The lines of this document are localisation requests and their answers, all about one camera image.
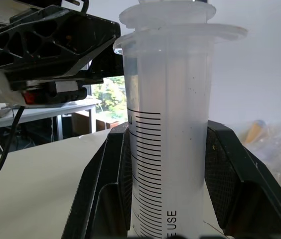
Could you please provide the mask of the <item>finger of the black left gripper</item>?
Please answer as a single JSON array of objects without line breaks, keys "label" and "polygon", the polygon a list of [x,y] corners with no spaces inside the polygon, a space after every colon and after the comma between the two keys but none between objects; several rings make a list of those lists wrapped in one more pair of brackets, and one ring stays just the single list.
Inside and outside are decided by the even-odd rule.
[{"label": "finger of the black left gripper", "polygon": [[116,54],[113,44],[87,64],[87,70],[79,71],[74,78],[85,83],[102,83],[104,78],[123,76],[123,57]]}]

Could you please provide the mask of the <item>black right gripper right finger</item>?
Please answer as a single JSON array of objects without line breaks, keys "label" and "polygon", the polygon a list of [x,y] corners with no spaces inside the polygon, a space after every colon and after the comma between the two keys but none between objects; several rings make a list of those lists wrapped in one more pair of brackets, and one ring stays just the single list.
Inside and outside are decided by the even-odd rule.
[{"label": "black right gripper right finger", "polygon": [[208,122],[205,182],[227,236],[281,236],[281,186],[227,126]]}]

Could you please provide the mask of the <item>trussed finger of the black left gripper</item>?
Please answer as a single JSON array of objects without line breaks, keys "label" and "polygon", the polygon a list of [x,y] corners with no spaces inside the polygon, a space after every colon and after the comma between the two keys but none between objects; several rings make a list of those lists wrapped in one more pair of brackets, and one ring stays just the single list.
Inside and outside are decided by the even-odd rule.
[{"label": "trussed finger of the black left gripper", "polygon": [[0,72],[9,78],[67,78],[121,35],[117,22],[57,5],[0,22]]}]

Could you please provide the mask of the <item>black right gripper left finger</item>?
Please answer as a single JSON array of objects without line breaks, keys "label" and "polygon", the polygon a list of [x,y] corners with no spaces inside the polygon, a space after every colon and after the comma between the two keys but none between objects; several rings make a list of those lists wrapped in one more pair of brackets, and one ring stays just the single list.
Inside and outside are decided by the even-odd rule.
[{"label": "black right gripper left finger", "polygon": [[112,128],[85,167],[64,239],[125,239],[131,226],[132,160],[127,124]]}]

